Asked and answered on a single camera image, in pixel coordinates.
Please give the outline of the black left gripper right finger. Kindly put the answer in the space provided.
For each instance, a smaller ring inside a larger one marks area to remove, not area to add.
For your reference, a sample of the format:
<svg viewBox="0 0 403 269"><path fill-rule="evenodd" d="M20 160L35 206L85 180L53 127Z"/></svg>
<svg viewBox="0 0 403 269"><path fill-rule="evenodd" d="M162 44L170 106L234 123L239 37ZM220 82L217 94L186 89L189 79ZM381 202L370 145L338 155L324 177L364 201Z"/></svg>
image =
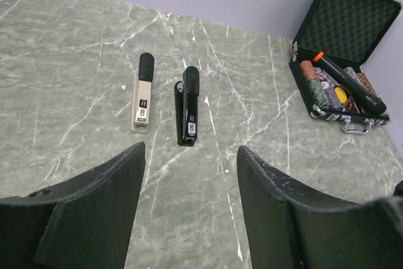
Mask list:
<svg viewBox="0 0 403 269"><path fill-rule="evenodd" d="M401 268L402 197L353 203L313 189L246 146L237 178L253 268Z"/></svg>

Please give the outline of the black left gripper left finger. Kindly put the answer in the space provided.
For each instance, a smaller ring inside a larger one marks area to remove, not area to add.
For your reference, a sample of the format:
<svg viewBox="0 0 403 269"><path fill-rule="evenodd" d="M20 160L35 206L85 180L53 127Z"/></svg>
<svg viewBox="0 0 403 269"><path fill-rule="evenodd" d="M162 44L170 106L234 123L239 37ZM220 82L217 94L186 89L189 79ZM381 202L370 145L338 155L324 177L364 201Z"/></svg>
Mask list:
<svg viewBox="0 0 403 269"><path fill-rule="evenodd" d="M1 199L2 268L123 268L145 144L28 196Z"/></svg>

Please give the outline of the beige and black stapler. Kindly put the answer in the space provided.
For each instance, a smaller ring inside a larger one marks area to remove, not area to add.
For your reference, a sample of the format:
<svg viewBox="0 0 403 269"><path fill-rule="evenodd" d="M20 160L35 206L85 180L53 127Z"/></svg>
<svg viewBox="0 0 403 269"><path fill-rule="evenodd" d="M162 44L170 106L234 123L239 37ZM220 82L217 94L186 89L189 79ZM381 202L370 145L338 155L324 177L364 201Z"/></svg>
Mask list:
<svg viewBox="0 0 403 269"><path fill-rule="evenodd" d="M136 134L149 131L150 100L154 78L154 56L140 55L139 67L134 73L130 130Z"/></svg>

